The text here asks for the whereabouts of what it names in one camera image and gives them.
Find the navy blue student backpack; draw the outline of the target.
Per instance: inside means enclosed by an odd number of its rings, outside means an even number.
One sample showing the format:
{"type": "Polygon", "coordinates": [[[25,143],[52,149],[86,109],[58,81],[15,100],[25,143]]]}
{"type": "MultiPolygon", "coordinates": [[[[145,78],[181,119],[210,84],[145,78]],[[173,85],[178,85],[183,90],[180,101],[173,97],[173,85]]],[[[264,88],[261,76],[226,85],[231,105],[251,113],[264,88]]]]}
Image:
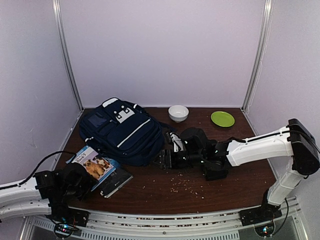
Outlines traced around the navy blue student backpack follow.
{"type": "Polygon", "coordinates": [[[165,145],[163,129],[176,129],[158,121],[136,103],[112,97],[84,115],[79,135],[103,157],[130,166],[147,166],[165,145]]]}

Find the black leather case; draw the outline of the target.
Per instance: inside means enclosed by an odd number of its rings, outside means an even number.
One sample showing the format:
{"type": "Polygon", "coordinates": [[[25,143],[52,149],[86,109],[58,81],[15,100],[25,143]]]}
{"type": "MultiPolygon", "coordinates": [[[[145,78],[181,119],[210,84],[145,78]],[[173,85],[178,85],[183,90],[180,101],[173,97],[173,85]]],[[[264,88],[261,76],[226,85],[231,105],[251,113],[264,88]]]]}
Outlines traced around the black leather case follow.
{"type": "Polygon", "coordinates": [[[202,171],[206,181],[215,181],[225,179],[229,173],[228,169],[214,169],[206,163],[202,166],[202,171]]]}

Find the black notebook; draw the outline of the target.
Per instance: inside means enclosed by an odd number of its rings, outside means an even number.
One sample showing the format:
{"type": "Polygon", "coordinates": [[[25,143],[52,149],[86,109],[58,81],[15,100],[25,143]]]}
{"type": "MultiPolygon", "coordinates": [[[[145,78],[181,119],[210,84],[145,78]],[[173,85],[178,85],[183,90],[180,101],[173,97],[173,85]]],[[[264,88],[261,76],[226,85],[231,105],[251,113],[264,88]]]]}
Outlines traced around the black notebook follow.
{"type": "Polygon", "coordinates": [[[100,185],[100,195],[104,198],[110,198],[115,192],[126,185],[133,175],[123,168],[117,168],[100,185]]]}

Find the blue illustrated book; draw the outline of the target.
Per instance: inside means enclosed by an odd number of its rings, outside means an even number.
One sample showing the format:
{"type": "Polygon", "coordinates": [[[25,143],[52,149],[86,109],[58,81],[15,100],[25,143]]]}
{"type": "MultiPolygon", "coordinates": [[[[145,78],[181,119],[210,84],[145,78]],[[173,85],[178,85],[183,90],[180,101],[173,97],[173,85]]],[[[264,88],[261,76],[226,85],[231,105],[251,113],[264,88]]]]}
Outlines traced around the blue illustrated book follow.
{"type": "Polygon", "coordinates": [[[91,191],[94,191],[106,178],[121,166],[112,158],[102,157],[88,145],[84,146],[77,152],[75,157],[70,158],[66,163],[78,163],[82,165],[86,171],[97,180],[97,183],[92,187],[91,191]]]}

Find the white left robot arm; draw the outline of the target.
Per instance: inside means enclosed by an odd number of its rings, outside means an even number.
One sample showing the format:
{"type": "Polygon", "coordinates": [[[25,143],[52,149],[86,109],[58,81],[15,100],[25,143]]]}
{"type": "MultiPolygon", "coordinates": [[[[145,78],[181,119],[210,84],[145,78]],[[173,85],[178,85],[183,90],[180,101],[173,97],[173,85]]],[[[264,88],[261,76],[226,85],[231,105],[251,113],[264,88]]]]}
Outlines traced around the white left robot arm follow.
{"type": "Polygon", "coordinates": [[[68,224],[85,226],[89,213],[67,205],[69,198],[82,200],[97,184],[79,163],[63,169],[40,171],[29,178],[0,187],[0,220],[44,215],[68,224]]]}

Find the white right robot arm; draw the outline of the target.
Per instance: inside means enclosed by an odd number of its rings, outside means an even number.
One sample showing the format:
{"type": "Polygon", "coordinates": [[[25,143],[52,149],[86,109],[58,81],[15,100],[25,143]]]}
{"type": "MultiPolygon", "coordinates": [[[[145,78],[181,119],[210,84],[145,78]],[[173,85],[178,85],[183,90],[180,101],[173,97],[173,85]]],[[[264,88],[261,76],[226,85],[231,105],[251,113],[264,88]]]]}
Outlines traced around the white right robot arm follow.
{"type": "Polygon", "coordinates": [[[229,169],[276,157],[290,157],[286,172],[263,194],[259,207],[240,211],[243,225],[280,217],[280,206],[302,179],[320,168],[319,148],[315,138],[296,118],[271,133],[225,141],[208,139],[201,128],[190,127],[181,134],[166,133],[172,149],[164,149],[154,160],[163,170],[201,167],[208,181],[224,179],[229,169]]]}

